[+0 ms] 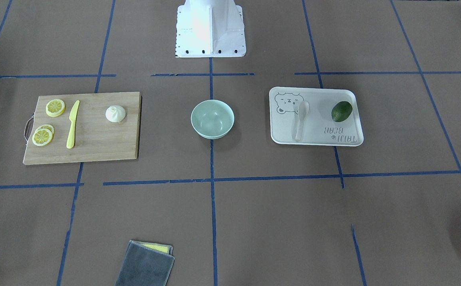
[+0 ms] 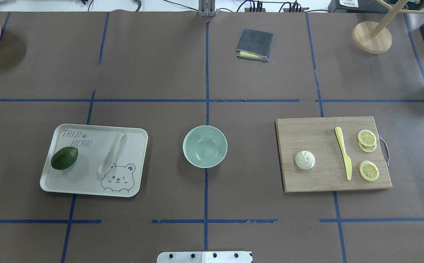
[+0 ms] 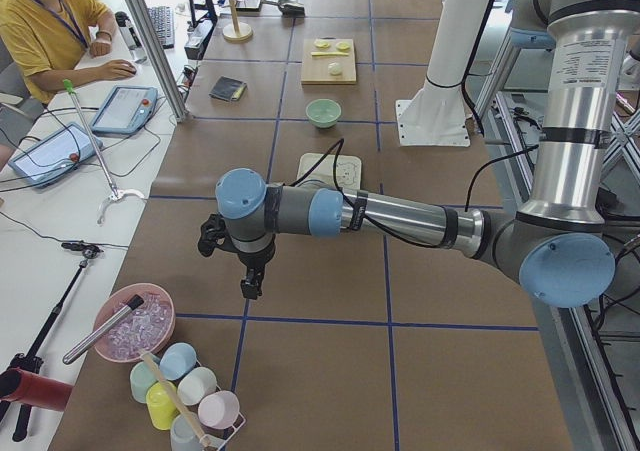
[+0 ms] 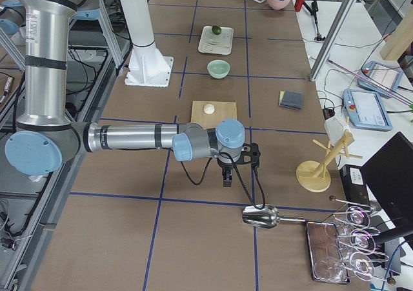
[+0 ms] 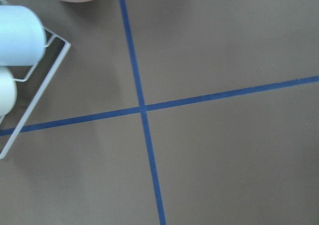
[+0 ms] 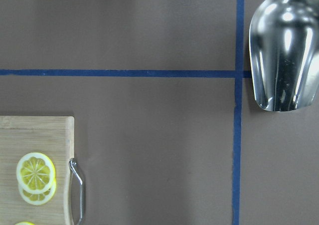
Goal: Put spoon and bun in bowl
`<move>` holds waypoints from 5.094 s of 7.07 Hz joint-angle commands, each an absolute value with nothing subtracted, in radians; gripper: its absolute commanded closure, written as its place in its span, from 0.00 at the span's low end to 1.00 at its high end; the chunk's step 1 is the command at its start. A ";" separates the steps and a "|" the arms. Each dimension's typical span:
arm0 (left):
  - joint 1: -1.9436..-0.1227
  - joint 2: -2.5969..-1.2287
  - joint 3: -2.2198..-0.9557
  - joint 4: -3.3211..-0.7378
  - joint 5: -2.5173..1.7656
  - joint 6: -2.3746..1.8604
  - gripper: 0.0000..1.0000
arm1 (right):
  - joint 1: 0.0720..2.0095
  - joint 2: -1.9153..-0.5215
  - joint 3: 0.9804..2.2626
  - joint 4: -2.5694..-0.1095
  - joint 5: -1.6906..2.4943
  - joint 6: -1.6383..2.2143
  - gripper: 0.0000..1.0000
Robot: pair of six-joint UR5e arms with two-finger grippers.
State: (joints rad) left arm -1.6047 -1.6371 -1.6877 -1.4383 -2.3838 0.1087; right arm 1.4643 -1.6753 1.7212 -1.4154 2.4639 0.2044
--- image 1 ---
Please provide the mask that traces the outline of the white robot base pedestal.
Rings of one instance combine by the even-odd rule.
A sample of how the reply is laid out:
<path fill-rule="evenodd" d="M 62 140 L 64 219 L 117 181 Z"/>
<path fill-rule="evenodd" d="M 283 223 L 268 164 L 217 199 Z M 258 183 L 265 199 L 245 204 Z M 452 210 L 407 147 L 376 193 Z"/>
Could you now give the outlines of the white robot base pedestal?
<path fill-rule="evenodd" d="M 246 55 L 242 7 L 233 0 L 186 0 L 176 13 L 177 58 Z"/>

